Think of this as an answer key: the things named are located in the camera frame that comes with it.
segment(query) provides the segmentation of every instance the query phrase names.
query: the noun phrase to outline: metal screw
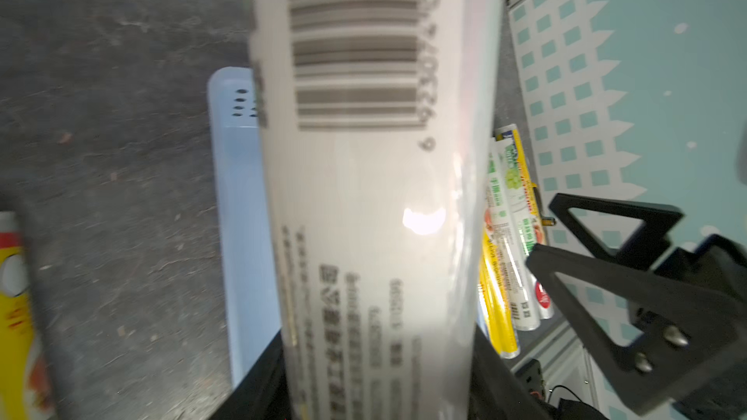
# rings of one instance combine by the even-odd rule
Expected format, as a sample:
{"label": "metal screw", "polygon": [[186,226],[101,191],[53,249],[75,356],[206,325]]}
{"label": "metal screw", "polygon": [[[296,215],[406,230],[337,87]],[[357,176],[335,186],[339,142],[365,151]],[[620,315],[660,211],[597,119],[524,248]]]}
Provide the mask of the metal screw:
{"label": "metal screw", "polygon": [[666,329],[664,330],[664,339],[666,339],[670,344],[677,347],[687,347],[687,345],[690,343],[690,341],[687,340],[687,336],[685,336],[682,331],[680,331],[680,328],[676,327],[675,325],[666,327]]}
{"label": "metal screw", "polygon": [[636,368],[641,373],[651,373],[654,370],[654,366],[651,365],[649,359],[646,358],[646,354],[643,352],[636,353],[635,357]]}

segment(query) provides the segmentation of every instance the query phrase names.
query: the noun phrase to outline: concrete floor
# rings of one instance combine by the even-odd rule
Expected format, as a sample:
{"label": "concrete floor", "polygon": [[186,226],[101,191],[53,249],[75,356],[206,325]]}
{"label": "concrete floor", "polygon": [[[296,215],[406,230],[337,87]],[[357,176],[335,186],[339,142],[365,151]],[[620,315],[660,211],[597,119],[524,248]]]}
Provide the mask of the concrete floor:
{"label": "concrete floor", "polygon": [[[497,124],[525,119],[507,22]],[[244,30],[239,0],[0,1],[0,190],[61,419],[205,418],[230,390],[205,84]]]}

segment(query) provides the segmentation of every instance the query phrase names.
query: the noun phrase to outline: teal patterned wall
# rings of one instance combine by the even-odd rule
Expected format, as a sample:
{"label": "teal patterned wall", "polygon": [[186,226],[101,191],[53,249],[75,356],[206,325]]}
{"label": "teal patterned wall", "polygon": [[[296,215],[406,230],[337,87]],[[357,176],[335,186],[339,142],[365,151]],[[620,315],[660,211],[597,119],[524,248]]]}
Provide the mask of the teal patterned wall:
{"label": "teal patterned wall", "polygon": [[[510,24],[544,204],[561,191],[673,204],[677,246],[747,245],[747,0],[524,0]],[[612,247],[637,226],[578,215]],[[550,241],[586,252],[563,227]],[[612,340],[637,337],[624,299],[567,282]],[[594,374],[604,415],[639,418]]]}

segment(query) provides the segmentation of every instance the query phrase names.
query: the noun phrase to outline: barcode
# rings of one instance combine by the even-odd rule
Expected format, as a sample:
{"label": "barcode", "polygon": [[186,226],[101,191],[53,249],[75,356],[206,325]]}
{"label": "barcode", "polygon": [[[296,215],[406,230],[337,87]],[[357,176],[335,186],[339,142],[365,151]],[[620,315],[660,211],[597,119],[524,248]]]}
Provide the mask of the barcode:
{"label": "barcode", "polygon": [[288,0],[301,130],[423,130],[417,0]]}
{"label": "barcode", "polygon": [[394,341],[391,343],[391,366],[402,366],[403,358],[403,346],[402,341]]}

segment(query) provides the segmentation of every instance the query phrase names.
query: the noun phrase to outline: product label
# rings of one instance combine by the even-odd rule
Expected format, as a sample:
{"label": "product label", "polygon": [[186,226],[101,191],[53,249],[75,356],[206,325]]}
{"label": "product label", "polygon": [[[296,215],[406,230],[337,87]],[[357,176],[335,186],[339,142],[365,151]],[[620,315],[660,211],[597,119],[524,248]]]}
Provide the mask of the product label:
{"label": "product label", "polygon": [[493,166],[488,172],[487,195],[491,228],[502,274],[505,276],[514,325],[519,330],[528,331],[538,326],[539,319],[532,304],[528,270],[524,263],[524,241],[520,240],[510,202],[503,193],[511,189],[506,188],[506,171],[500,164],[498,153],[499,150],[491,150],[488,154],[489,165]]}
{"label": "product label", "polygon": [[[291,352],[296,356],[288,367],[294,373],[297,395],[305,400],[300,409],[312,415],[327,410],[332,418],[364,418],[368,398],[371,418],[404,418],[405,410],[417,413],[419,398],[410,397],[408,406],[403,398],[405,392],[421,391],[422,366],[421,333],[410,331],[406,324],[404,281],[391,278],[385,297],[363,307],[361,291],[366,282],[360,272],[343,272],[341,266],[322,262],[310,274],[307,234],[300,229],[286,237],[285,262],[298,263],[300,277],[295,292],[301,296],[301,306],[293,317],[287,315],[289,322],[303,327],[291,331],[304,343]],[[321,311],[316,318],[315,307]],[[314,376],[320,369],[326,375],[322,386]]]}
{"label": "product label", "polygon": [[[0,222],[9,214],[0,212]],[[54,417],[41,343],[33,331],[20,236],[8,232],[0,232],[0,366],[0,418]]]}
{"label": "product label", "polygon": [[[521,240],[524,255],[528,256],[536,243],[545,243],[545,230],[542,227],[542,218],[537,210],[537,201],[531,186],[529,169],[527,168],[526,159],[524,159],[518,130],[516,126],[510,126],[504,127],[501,131],[503,131],[503,137],[496,142],[501,153],[499,154],[499,169],[503,169],[509,173],[518,172],[521,178],[521,185],[518,185],[518,182],[513,182],[513,188],[509,187],[507,189],[507,196],[511,204],[512,214],[516,220],[518,236]],[[529,278],[533,284],[537,283],[535,276],[530,273]],[[540,300],[541,295],[537,292],[536,296],[540,318],[551,318],[554,311],[549,296],[544,293],[542,300]]]}
{"label": "product label", "polygon": [[545,288],[539,282],[534,284],[534,294],[537,296],[537,303],[542,308],[550,308],[550,295],[547,294]]}
{"label": "product label", "polygon": [[480,270],[481,293],[486,322],[493,347],[502,355],[513,355],[518,350],[516,335],[512,326],[510,302],[506,288],[506,268],[498,263],[496,247],[486,230],[482,238],[483,261]]}

